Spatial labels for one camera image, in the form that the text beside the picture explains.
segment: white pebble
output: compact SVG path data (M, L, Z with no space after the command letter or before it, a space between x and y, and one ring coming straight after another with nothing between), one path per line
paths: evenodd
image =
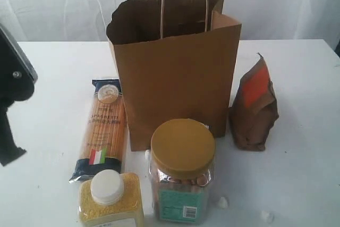
M228 200L223 196L220 197L220 199L218 200L217 206L219 208L226 209L229 206Z
M150 149L145 151L145 159L150 160Z
M261 218L266 223L271 223L274 220L274 214L269 211L261 211Z

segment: italian flag label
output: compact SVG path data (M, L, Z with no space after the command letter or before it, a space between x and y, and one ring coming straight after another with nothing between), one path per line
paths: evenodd
M90 165L105 163L106 147L100 151L94 149L91 150L90 154Z

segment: screw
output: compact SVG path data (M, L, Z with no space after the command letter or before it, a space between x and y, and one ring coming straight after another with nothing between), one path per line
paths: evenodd
M19 78L22 77L22 74L21 74L21 72L19 72L19 71L14 71L14 72L13 72L13 77L16 78L16 79L19 79Z

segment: brown coffee bag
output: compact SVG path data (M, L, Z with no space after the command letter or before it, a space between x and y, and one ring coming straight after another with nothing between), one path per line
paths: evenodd
M241 78L229 116L234 142L239 149L266 149L266 139L278 119L278 111L273 83L261 55L255 66Z

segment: jar lid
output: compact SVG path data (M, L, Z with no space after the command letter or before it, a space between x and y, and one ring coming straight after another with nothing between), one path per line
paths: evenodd
M151 155L165 174L176 179L194 179L209 169L215 155L215 140L202 123L173 119L152 135Z
M119 201L124 194L124 182L118 172L103 170L91 180L91 195L94 201L110 205Z

